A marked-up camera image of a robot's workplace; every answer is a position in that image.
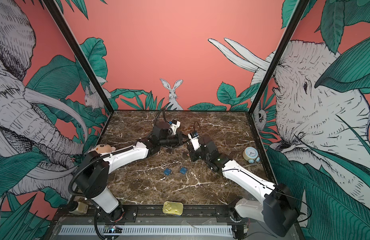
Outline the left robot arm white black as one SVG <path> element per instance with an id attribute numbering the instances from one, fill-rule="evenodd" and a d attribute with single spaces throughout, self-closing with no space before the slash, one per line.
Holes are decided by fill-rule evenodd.
<path id="1" fill-rule="evenodd" d="M 123 205 L 107 187 L 108 175 L 134 161 L 155 155 L 161 148 L 182 146 L 185 140 L 178 130 L 180 126 L 181 122 L 176 120 L 159 122 L 154 124 L 147 137 L 137 140 L 132 146 L 103 154 L 96 151 L 88 153 L 69 183 L 69 193 L 89 199 L 105 212 L 111 222 L 124 219 Z"/>

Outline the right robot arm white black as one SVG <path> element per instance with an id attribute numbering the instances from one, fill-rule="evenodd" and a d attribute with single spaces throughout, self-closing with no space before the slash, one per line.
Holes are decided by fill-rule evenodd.
<path id="1" fill-rule="evenodd" d="M 285 237 L 301 214 L 290 189 L 285 184 L 276 185 L 262 179 L 220 153 L 208 136 L 193 132 L 187 138 L 186 146 L 193 162 L 203 160 L 213 172 L 240 185 L 257 200 L 239 199 L 233 206 L 233 216 L 264 222 L 275 234 Z"/>

